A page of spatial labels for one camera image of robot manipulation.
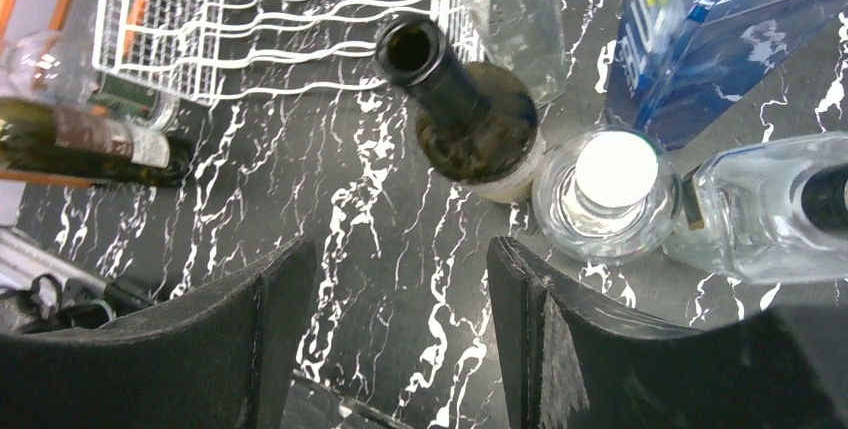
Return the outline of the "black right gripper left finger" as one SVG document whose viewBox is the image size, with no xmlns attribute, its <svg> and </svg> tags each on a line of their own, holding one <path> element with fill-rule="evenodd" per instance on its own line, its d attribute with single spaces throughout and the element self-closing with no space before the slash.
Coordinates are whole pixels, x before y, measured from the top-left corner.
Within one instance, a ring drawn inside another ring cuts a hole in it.
<svg viewBox="0 0 848 429">
<path fill-rule="evenodd" d="M 96 329 L 1 338 L 5 428 L 277 428 L 314 308 L 314 242 Z"/>
</svg>

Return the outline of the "dark wine bottle brown label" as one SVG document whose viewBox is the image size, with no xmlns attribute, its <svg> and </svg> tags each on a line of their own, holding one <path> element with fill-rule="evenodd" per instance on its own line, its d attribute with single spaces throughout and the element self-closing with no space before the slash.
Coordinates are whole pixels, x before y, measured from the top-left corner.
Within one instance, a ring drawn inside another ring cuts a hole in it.
<svg viewBox="0 0 848 429">
<path fill-rule="evenodd" d="M 125 121 L 13 97 L 1 99 L 1 173 L 34 183 L 175 187 L 193 146 Z"/>
</svg>

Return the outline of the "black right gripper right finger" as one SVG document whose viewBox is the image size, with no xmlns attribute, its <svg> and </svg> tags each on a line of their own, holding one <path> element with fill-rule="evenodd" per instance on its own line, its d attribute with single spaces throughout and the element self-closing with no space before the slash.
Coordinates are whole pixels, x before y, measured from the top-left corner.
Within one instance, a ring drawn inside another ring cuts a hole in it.
<svg viewBox="0 0 848 429">
<path fill-rule="evenodd" d="M 487 273 L 514 428 L 843 428 L 847 311 L 777 306 L 702 331 L 630 308 L 493 238 Z"/>
</svg>

